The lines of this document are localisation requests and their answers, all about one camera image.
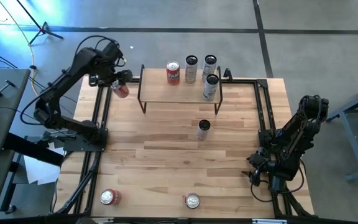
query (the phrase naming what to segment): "gray floor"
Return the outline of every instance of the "gray floor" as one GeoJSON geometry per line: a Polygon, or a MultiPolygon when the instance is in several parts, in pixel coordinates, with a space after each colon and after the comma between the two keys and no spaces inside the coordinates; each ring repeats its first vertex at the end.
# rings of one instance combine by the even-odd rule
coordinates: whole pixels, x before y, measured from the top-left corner
{"type": "MultiPolygon", "coordinates": [[[[3,2],[14,11],[19,23],[32,24],[14,1],[3,2]]],[[[44,2],[27,1],[26,6],[39,21],[46,20],[53,26],[257,28],[252,0],[44,2]]],[[[358,0],[260,0],[259,5],[266,29],[358,30],[358,0]]],[[[26,32],[28,37],[34,34],[26,32]]],[[[65,40],[45,35],[34,43],[35,64],[39,67],[37,80],[41,83],[52,81],[61,69],[67,68],[78,43],[95,33],[59,34],[65,40]]],[[[126,67],[134,73],[139,72],[142,63],[150,68],[163,68],[167,60],[182,62],[189,54],[199,57],[215,54],[218,64],[229,67],[236,77],[266,77],[258,34],[103,32],[99,35],[120,42],[128,60],[126,67]]],[[[358,35],[268,34],[266,39],[273,75],[285,79],[293,113],[303,95],[319,94],[330,100],[333,110],[358,93],[358,35]]],[[[96,40],[89,40],[84,46],[95,43],[96,40]]],[[[16,31],[0,30],[0,54],[20,68],[31,64],[28,46],[16,31]]],[[[79,83],[68,96],[77,99],[78,92],[79,83]]],[[[28,85],[19,109],[33,97],[28,85]]],[[[65,99],[62,105],[71,111],[75,109],[74,103],[65,99]]],[[[358,116],[350,121],[358,136],[358,116]]],[[[17,118],[11,129],[21,136],[42,134],[43,130],[25,126],[17,118]]],[[[324,123],[314,143],[315,147],[306,153],[305,163],[316,214],[358,221],[358,181],[349,183],[343,178],[357,172],[358,166],[342,124],[336,120],[324,123]]],[[[0,218],[46,214],[52,192],[52,185],[19,187],[13,199],[18,211],[10,215],[0,213],[0,218]]]]}

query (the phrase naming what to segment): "aluminum can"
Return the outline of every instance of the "aluminum can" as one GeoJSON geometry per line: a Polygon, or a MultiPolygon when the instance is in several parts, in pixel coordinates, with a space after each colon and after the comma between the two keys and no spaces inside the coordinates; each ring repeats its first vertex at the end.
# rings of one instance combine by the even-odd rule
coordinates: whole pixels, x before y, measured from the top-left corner
{"type": "Polygon", "coordinates": [[[185,203],[188,208],[195,209],[200,205],[200,196],[196,193],[187,194],[185,197],[185,203]]]}
{"type": "Polygon", "coordinates": [[[129,89],[127,85],[121,85],[118,80],[111,84],[111,89],[120,98],[125,98],[129,95],[129,89]]]}
{"type": "Polygon", "coordinates": [[[121,200],[121,193],[118,190],[106,189],[100,195],[100,202],[103,205],[118,204],[121,200]]]}
{"type": "Polygon", "coordinates": [[[180,83],[180,67],[178,62],[171,61],[167,63],[167,80],[171,85],[180,83]]]}
{"type": "Polygon", "coordinates": [[[198,59],[194,55],[187,56],[185,79],[187,83],[194,83],[197,77],[197,62],[198,59]]]}
{"type": "Polygon", "coordinates": [[[203,82],[205,82],[206,77],[209,74],[213,74],[215,72],[216,67],[216,57],[214,55],[207,55],[204,59],[203,66],[203,82]]]}
{"type": "Polygon", "coordinates": [[[210,74],[206,77],[204,84],[203,98],[205,101],[212,101],[215,97],[216,90],[218,89],[219,77],[214,74],[210,74]]]}
{"type": "Polygon", "coordinates": [[[208,136],[209,128],[211,127],[211,123],[208,120],[201,120],[198,123],[197,129],[197,139],[203,141],[208,136]]]}

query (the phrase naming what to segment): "paper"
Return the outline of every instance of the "paper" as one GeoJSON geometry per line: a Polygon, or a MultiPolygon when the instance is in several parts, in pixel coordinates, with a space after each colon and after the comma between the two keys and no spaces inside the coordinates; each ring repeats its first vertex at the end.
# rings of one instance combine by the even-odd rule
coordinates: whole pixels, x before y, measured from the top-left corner
{"type": "MultiPolygon", "coordinates": [[[[63,155],[63,148],[60,147],[55,149],[55,144],[53,142],[49,143],[48,149],[63,155]]],[[[59,177],[59,166],[42,162],[28,156],[24,156],[24,162],[29,184],[34,183],[35,181],[38,181],[38,185],[47,184],[55,182],[59,177]]]]}

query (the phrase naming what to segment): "wooden tabletop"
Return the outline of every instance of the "wooden tabletop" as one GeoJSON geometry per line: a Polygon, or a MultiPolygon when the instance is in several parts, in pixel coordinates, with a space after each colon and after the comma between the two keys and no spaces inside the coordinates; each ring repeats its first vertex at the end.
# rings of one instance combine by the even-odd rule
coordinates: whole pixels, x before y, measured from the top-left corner
{"type": "MultiPolygon", "coordinates": [[[[281,128],[291,118],[284,81],[267,80],[275,123],[281,128]]],[[[107,123],[109,140],[99,167],[92,216],[274,217],[272,204],[254,199],[248,178],[241,174],[242,170],[253,170],[246,158],[259,146],[259,119],[252,85],[223,84],[218,115],[210,105],[180,103],[151,103],[143,114],[137,101],[138,84],[128,86],[131,93],[127,98],[112,96],[107,123]],[[205,141],[196,138],[201,119],[211,122],[205,141]],[[105,189],[121,192],[119,205],[100,202],[105,189]],[[185,195],[192,192],[201,198],[201,205],[194,210],[184,203],[185,195]]],[[[96,92],[97,88],[88,86],[88,79],[84,78],[75,119],[91,119],[96,92]]],[[[83,156],[82,152],[74,152],[62,165],[55,210],[78,185],[83,156]]],[[[295,189],[300,183],[298,173],[288,187],[295,189]]],[[[262,199],[270,199],[264,183],[254,187],[254,192],[262,199]]],[[[306,211],[313,213],[307,182],[294,196],[306,211]]],[[[281,196],[279,202],[283,212],[281,196]]]]}
{"type": "Polygon", "coordinates": [[[143,69],[140,100],[142,102],[158,103],[219,103],[221,101],[219,84],[213,100],[204,100],[204,81],[202,81],[202,76],[203,70],[198,69],[196,81],[189,84],[185,80],[185,70],[181,69],[180,83],[169,85],[165,69],[145,68],[143,69]]]}

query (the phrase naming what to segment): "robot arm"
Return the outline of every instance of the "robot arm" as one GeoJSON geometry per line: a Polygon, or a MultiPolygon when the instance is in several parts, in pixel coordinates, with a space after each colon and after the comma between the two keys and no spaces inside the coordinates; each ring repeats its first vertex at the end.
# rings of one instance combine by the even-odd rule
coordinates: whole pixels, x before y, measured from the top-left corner
{"type": "Polygon", "coordinates": [[[41,92],[35,104],[34,117],[46,128],[67,128],[81,134],[90,143],[101,140],[99,128],[91,121],[76,121],[61,115],[60,98],[84,75],[89,74],[89,85],[111,86],[114,82],[124,85],[132,79],[130,70],[115,72],[115,61],[123,54],[115,43],[109,43],[101,52],[92,48],[81,49],[71,67],[41,92]]]}
{"type": "Polygon", "coordinates": [[[245,172],[250,181],[258,186],[260,174],[270,172],[273,175],[271,189],[283,192],[285,181],[293,180],[298,172],[300,157],[313,147],[313,137],[319,132],[327,113],[327,99],[304,96],[299,102],[298,111],[282,129],[260,132],[261,148],[248,158],[256,170],[245,172]],[[271,160],[271,153],[278,155],[276,161],[271,160]]]}

